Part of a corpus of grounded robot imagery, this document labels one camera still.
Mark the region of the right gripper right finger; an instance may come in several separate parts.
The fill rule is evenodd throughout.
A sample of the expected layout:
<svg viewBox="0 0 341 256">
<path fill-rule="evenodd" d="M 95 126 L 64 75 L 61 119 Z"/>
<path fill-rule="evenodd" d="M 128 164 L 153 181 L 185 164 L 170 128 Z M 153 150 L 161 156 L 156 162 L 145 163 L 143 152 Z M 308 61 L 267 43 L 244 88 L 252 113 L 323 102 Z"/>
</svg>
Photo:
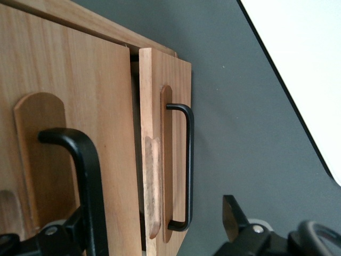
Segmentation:
<svg viewBox="0 0 341 256">
<path fill-rule="evenodd" d="M 232 195 L 223 196 L 222 220 L 228 241 L 215 255 L 266 255 L 271 232 L 264 225 L 248 221 Z"/>
</svg>

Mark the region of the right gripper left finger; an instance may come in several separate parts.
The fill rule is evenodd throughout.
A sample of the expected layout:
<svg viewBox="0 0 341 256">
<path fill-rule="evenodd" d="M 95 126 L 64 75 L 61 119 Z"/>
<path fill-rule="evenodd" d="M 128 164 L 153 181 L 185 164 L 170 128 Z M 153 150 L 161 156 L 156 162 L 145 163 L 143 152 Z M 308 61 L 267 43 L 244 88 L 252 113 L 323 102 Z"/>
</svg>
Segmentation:
<svg viewBox="0 0 341 256">
<path fill-rule="evenodd" d="M 40 255 L 87 255 L 83 216 L 78 208 L 63 224 L 53 224 L 38 234 Z"/>
</svg>

